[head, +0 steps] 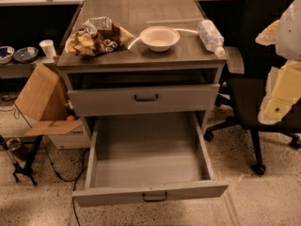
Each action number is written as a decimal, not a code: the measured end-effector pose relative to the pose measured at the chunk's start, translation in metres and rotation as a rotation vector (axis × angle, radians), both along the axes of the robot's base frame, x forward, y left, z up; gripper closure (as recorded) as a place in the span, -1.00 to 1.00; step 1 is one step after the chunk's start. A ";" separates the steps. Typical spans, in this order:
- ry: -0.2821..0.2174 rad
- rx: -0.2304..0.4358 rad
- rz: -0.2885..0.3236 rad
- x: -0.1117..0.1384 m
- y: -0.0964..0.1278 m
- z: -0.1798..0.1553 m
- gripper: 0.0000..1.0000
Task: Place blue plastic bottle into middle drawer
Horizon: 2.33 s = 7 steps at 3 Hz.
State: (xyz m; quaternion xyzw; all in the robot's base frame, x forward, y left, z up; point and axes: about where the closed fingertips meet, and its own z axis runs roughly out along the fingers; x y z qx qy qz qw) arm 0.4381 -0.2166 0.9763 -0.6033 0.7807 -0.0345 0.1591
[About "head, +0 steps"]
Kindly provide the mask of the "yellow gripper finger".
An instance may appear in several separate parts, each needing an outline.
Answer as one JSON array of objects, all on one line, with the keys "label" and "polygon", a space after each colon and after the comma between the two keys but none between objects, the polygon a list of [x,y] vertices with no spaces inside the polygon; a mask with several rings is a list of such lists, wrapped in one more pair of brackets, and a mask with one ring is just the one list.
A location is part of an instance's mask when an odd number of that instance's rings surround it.
[{"label": "yellow gripper finger", "polygon": [[263,31],[257,36],[255,42],[260,45],[269,46],[276,43],[278,20],[269,24]]},{"label": "yellow gripper finger", "polygon": [[280,122],[301,98],[301,62],[288,60],[280,69],[268,73],[265,96],[258,121],[262,124]]}]

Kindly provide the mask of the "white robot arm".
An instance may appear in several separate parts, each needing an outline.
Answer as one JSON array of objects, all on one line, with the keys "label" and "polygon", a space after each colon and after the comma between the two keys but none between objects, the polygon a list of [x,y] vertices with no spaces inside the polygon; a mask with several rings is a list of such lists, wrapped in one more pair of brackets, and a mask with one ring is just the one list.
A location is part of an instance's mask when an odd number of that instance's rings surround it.
[{"label": "white robot arm", "polygon": [[261,45],[276,47],[286,59],[280,68],[268,73],[265,96],[258,120],[262,124],[280,122],[301,98],[301,0],[294,0],[280,19],[268,25],[255,39]]}]

